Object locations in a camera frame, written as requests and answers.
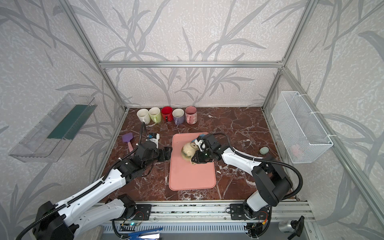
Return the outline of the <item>lavender mug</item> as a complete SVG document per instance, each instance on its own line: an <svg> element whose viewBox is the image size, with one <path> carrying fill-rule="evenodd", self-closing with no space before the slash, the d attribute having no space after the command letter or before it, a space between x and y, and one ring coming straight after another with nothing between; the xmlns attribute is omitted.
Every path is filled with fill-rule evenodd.
<svg viewBox="0 0 384 240"><path fill-rule="evenodd" d="M175 124L177 126L184 123L184 121L185 121L185 112L184 112L183 109L175 109L175 110L173 110L172 115L173 115L174 122L175 122Z"/></svg>

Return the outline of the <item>pink plastic tray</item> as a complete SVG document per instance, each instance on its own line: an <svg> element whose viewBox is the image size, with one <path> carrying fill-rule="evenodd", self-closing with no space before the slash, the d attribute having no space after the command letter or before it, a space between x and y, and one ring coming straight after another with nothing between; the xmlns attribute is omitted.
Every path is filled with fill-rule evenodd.
<svg viewBox="0 0 384 240"><path fill-rule="evenodd" d="M201 133L175 134L172 138L169 187L172 191L211 189L216 185L214 163L192 165L182 158L182 147Z"/></svg>

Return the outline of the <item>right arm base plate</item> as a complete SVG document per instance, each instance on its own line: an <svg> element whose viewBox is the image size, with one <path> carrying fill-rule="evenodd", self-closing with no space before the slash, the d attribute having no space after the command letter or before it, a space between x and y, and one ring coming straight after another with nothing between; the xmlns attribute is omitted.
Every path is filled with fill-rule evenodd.
<svg viewBox="0 0 384 240"><path fill-rule="evenodd" d="M229 213L231 220L257 220L264 221L268 219L270 208L263 207L258 212L245 211L243 204L230 204Z"/></svg>

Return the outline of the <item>red mug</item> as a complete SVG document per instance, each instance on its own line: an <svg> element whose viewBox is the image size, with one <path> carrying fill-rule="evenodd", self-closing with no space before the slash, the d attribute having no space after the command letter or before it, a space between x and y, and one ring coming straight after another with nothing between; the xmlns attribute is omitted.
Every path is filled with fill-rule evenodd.
<svg viewBox="0 0 384 240"><path fill-rule="evenodd" d="M161 109L161 114L165 122L173 121L173 108L170 106L163 107Z"/></svg>

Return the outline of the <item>beige teapot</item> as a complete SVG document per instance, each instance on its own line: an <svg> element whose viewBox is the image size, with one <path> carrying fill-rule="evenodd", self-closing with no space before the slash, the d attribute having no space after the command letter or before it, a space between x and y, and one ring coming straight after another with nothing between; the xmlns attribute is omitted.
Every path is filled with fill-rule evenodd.
<svg viewBox="0 0 384 240"><path fill-rule="evenodd" d="M181 155L182 158L189 162L192 165L195 165L196 163L192 162L192 157L195 155L196 151L199 150L199 147L195 143L186 143L182 147Z"/></svg>

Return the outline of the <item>white mug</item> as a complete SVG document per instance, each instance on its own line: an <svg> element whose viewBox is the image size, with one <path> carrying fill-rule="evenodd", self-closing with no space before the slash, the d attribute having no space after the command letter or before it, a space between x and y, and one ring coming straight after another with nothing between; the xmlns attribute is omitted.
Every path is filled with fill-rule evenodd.
<svg viewBox="0 0 384 240"><path fill-rule="evenodd" d="M151 117L148 109L140 109L137 111L137 117L141 122L144 122L148 125L151 122Z"/></svg>

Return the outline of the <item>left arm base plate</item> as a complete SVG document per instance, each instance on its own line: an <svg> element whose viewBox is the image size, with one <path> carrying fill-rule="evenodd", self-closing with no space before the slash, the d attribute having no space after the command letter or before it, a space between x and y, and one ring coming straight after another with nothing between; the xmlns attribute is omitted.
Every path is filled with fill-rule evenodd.
<svg viewBox="0 0 384 240"><path fill-rule="evenodd" d="M138 204L136 205L135 215L131 218L132 221L148 221L152 205L150 204Z"/></svg>

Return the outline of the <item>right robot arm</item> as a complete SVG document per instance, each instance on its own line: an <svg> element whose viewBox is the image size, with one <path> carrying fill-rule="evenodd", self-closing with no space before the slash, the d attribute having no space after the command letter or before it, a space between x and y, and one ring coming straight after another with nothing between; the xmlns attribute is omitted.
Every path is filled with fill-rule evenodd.
<svg viewBox="0 0 384 240"><path fill-rule="evenodd" d="M192 141L195 153L191 162L206 164L223 161L251 175L257 191L243 202L248 219L255 219L263 208L275 207L282 200L292 198L301 191L304 180L298 169L270 156L261 158L243 153L231 145L230 139L227 139L227 145L222 145L217 135L227 137L223 133L213 133L200 135Z"/></svg>

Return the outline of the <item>pink mug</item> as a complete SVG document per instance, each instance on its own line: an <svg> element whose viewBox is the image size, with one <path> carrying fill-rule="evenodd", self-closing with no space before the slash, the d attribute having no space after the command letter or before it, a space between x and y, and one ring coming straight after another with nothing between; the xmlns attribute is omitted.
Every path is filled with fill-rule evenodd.
<svg viewBox="0 0 384 240"><path fill-rule="evenodd" d="M198 121L197 108L194 106L188 106L185 109L186 123L194 125Z"/></svg>

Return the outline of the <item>light green mug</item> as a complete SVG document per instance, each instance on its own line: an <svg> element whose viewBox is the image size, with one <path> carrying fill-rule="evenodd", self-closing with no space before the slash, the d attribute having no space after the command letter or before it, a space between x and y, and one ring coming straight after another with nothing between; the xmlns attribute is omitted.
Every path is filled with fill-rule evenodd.
<svg viewBox="0 0 384 240"><path fill-rule="evenodd" d="M162 114L161 110L158 107L153 107L149 110L149 115L151 120L155 123L158 124L162 121Z"/></svg>

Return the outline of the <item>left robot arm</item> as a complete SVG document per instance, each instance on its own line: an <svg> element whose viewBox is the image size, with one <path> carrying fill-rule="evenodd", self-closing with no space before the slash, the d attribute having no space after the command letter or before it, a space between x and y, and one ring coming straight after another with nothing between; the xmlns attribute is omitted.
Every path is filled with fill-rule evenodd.
<svg viewBox="0 0 384 240"><path fill-rule="evenodd" d="M121 195L97 208L94 205L142 176L148 165L168 161L171 153L171 147L159 149L152 141L140 143L132 152L117 160L99 180L56 204L48 201L41 205L36 220L16 238L21 240L31 231L37 240L73 240L106 221L134 217L138 209L128 195Z"/></svg>

